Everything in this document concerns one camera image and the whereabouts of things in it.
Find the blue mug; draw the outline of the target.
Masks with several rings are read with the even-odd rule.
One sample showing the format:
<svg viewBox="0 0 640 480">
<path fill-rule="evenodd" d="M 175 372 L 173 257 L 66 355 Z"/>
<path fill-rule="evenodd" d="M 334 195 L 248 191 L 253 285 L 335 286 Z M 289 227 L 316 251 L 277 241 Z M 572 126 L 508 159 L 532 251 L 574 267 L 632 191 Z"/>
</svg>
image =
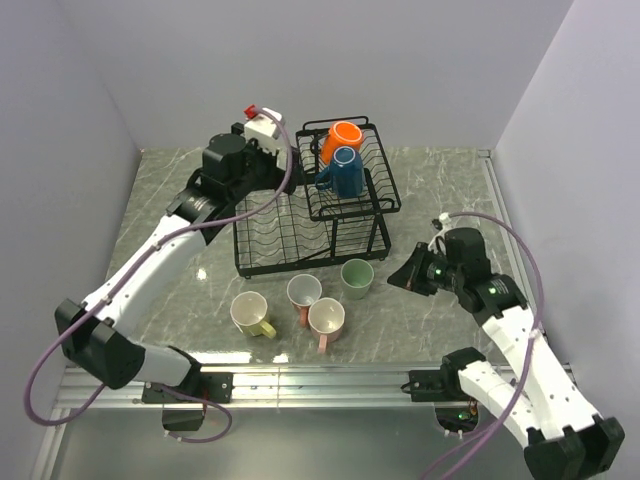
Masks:
<svg viewBox="0 0 640 480">
<path fill-rule="evenodd" d="M 319 191 L 331 191 L 339 199 L 362 195 L 365 179 L 359 152 L 350 146 L 337 148 L 329 165 L 316 175 L 314 185 Z"/>
</svg>

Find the orange mug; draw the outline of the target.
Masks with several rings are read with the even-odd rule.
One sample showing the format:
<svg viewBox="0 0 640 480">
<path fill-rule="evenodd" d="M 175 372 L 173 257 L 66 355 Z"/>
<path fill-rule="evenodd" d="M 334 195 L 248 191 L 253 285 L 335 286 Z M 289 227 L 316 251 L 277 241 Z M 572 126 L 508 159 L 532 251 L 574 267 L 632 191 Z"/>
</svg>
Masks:
<svg viewBox="0 0 640 480">
<path fill-rule="evenodd" d="M 336 149 L 348 146 L 358 151 L 363 143 L 363 132 L 359 126 L 347 121 L 335 122 L 328 131 L 320 152 L 320 159 L 328 165 Z"/>
</svg>

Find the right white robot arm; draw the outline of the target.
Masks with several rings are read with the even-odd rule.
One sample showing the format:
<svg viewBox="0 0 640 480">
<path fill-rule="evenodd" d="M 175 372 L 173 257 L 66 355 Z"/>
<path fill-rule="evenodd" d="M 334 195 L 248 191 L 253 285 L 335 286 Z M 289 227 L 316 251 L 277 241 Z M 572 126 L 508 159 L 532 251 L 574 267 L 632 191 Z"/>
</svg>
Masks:
<svg viewBox="0 0 640 480">
<path fill-rule="evenodd" d="M 423 296 L 453 293 L 502 352 L 517 381 L 511 385 L 483 354 L 467 347 L 443 357 L 437 387 L 411 372 L 413 400 L 436 393 L 478 401 L 496 419 L 480 439 L 506 427 L 536 479 L 589 479 L 611 467 L 625 438 L 621 424 L 603 417 L 573 383 L 515 281 L 493 272 L 479 230 L 454 228 L 429 244 L 417 243 L 387 282 Z"/>
</svg>

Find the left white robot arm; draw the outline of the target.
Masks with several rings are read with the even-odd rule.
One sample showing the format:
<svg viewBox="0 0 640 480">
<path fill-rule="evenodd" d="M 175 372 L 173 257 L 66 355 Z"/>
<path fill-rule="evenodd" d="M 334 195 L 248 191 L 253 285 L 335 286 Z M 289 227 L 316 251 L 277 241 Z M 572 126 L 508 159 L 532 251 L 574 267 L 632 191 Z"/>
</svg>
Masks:
<svg viewBox="0 0 640 480">
<path fill-rule="evenodd" d="M 169 204 L 150 237 L 100 288 L 82 302 L 63 301 L 55 310 L 67 359 L 116 390 L 132 381 L 165 385 L 177 401 L 189 402 L 201 390 L 202 365 L 171 346 L 137 343 L 131 335 L 166 284 L 230 223 L 270 206 L 269 201 L 239 214 L 251 193 L 292 193 L 299 153 L 283 147 L 286 165 L 263 140 L 246 132 L 218 134 L 203 151 L 202 165 Z"/>
</svg>

